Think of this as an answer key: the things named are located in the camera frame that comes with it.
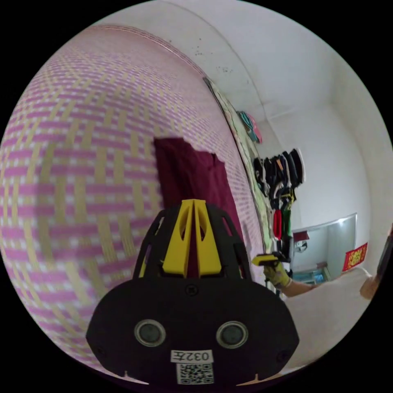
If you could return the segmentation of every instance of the qr code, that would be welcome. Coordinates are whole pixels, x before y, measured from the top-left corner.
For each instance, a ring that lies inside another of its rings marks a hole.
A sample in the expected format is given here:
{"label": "qr code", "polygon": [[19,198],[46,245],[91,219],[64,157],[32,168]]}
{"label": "qr code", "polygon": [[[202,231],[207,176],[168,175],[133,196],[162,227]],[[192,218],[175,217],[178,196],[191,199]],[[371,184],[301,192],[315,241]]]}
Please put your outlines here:
{"label": "qr code", "polygon": [[179,385],[205,385],[214,382],[213,365],[177,363],[177,383]]}

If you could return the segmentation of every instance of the hand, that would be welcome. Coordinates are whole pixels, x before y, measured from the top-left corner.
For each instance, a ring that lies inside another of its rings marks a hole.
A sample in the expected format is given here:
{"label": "hand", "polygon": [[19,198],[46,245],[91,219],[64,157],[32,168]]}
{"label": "hand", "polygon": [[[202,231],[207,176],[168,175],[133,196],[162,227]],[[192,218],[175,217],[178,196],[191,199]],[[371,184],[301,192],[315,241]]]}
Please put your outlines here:
{"label": "hand", "polygon": [[265,277],[277,289],[285,288],[291,282],[291,279],[288,277],[288,274],[285,271],[284,266],[282,265],[281,262],[279,262],[279,264],[277,265],[277,267],[275,269],[270,266],[265,266],[263,268],[263,273],[265,274]]}

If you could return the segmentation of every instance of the green cloth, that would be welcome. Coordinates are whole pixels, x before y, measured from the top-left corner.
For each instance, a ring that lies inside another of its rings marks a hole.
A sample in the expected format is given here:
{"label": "green cloth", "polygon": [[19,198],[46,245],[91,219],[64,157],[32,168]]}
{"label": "green cloth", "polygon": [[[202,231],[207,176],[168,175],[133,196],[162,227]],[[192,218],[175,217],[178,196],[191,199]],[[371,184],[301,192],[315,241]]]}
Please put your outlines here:
{"label": "green cloth", "polygon": [[282,215],[282,234],[291,236],[291,210],[284,210]]}

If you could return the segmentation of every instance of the yellow plastic part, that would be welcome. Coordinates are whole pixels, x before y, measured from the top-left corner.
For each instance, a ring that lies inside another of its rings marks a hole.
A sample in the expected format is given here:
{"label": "yellow plastic part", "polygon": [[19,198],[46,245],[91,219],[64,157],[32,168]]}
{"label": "yellow plastic part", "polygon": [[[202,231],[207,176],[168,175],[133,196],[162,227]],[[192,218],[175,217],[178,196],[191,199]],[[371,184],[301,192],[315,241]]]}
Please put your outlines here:
{"label": "yellow plastic part", "polygon": [[209,220],[206,202],[195,199],[194,209],[199,278],[201,276],[219,274],[221,272],[221,262]]}
{"label": "yellow plastic part", "polygon": [[273,254],[257,255],[253,258],[252,263],[256,266],[261,266],[266,262],[279,261],[279,259]]}
{"label": "yellow plastic part", "polygon": [[182,201],[164,259],[163,270],[167,274],[187,276],[193,212],[194,200]]}
{"label": "yellow plastic part", "polygon": [[142,278],[145,275],[146,271],[146,257],[143,260],[142,267],[140,268],[139,278]]}

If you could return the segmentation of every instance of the number label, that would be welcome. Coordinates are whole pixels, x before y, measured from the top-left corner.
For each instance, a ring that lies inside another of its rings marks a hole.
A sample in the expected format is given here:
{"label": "number label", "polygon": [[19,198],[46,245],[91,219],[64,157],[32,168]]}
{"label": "number label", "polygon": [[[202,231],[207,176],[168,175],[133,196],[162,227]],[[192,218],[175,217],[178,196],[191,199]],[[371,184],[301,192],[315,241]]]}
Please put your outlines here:
{"label": "number label", "polygon": [[172,363],[204,364],[213,363],[213,353],[206,351],[171,351]]}

